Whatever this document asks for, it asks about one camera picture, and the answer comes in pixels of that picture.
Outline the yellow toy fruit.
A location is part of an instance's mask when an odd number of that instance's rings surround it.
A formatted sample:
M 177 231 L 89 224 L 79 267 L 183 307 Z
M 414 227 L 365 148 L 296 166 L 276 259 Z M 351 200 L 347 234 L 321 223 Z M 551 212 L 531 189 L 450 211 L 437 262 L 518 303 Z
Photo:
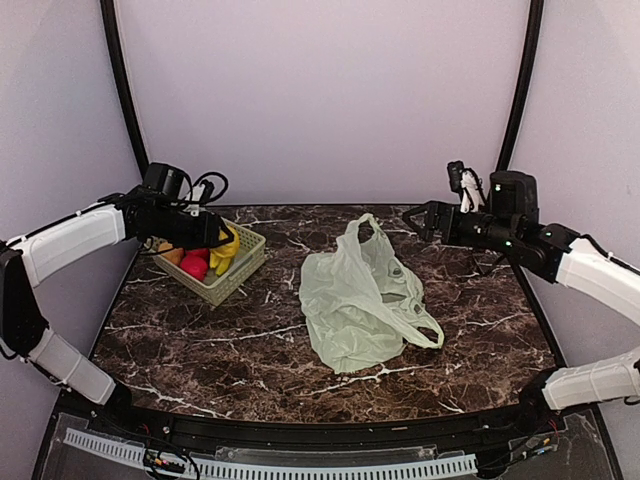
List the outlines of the yellow toy fruit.
M 239 234 L 233 227 L 231 227 L 231 228 L 234 230 L 233 242 L 231 244 L 229 244 L 229 245 L 226 245 L 226 246 L 223 246 L 223 247 L 220 247 L 220 248 L 212 248 L 212 249 L 210 249 L 210 258 L 209 258 L 209 267 L 210 268 L 211 268 L 211 261 L 216 256 L 218 256 L 218 257 L 231 257 L 232 259 L 234 259 L 234 257 L 237 255 L 237 253 L 239 251 L 239 248 L 240 248 Z

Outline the orange toy peach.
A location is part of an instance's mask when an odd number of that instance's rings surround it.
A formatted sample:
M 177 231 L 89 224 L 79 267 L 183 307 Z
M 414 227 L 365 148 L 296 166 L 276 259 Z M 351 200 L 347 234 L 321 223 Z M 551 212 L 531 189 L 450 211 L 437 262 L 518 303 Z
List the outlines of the orange toy peach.
M 183 248 L 175 247 L 169 242 L 160 243 L 158 245 L 157 252 L 161 257 L 165 258 L 167 261 L 176 266 L 180 265 L 185 255 Z

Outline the yellow toy banana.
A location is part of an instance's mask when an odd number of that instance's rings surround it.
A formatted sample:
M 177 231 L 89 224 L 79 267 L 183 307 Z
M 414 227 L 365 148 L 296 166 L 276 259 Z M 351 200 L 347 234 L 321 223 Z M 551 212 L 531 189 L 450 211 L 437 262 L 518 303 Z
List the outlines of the yellow toy banana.
M 222 276 L 228 271 L 233 259 L 231 257 L 218 257 L 212 259 L 211 268 L 215 271 L 217 276 Z

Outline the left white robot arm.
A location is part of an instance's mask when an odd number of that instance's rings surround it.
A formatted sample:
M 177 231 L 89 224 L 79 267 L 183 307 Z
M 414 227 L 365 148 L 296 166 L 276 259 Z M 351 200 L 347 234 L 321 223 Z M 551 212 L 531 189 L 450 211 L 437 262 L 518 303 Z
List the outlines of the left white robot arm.
M 1 341 L 65 390 L 96 406 L 120 436 L 141 427 L 128 389 L 87 357 L 89 337 L 66 339 L 92 306 L 104 306 L 97 281 L 115 284 L 124 270 L 124 242 L 151 237 L 186 250 L 219 247 L 235 236 L 204 209 L 149 199 L 104 200 L 1 246 Z

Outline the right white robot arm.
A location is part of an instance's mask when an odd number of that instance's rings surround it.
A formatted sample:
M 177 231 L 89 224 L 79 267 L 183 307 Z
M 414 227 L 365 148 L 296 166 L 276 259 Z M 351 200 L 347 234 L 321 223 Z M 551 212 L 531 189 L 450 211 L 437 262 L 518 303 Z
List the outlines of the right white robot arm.
M 579 293 L 632 323 L 639 321 L 639 270 L 607 253 L 588 234 L 559 223 L 542 224 L 534 209 L 511 206 L 464 211 L 429 201 L 403 213 L 403 221 L 425 241 L 438 235 L 450 246 L 502 254 L 513 266 Z M 630 348 L 579 366 L 539 373 L 520 393 L 510 424 L 534 432 L 549 411 L 621 399 L 639 401 L 639 350 Z

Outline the red toy apple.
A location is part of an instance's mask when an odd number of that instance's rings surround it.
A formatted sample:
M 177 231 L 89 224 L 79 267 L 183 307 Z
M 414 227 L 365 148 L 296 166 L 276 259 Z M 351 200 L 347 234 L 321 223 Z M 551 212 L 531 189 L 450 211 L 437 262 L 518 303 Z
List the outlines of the red toy apple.
M 205 259 L 191 254 L 183 257 L 179 267 L 182 271 L 199 282 L 204 281 L 209 270 L 208 262 Z

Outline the light green plastic bag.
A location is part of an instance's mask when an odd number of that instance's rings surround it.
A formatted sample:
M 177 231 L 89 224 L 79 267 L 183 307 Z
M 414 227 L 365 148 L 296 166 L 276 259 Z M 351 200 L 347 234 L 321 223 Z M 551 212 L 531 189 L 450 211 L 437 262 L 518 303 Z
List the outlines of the light green plastic bag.
M 336 374 L 382 364 L 408 344 L 443 347 L 444 331 L 426 309 L 422 281 L 370 213 L 348 223 L 335 251 L 308 255 L 300 280 L 311 347 Z

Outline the red toy fruit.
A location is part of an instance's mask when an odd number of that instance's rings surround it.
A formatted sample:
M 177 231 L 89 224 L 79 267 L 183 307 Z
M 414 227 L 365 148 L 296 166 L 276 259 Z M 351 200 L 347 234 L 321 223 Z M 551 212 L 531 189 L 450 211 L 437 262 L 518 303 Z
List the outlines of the red toy fruit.
M 205 262 L 209 261 L 210 258 L 210 250 L 208 248 L 198 248 L 192 250 L 186 250 L 185 254 L 187 256 L 195 256 L 203 259 Z

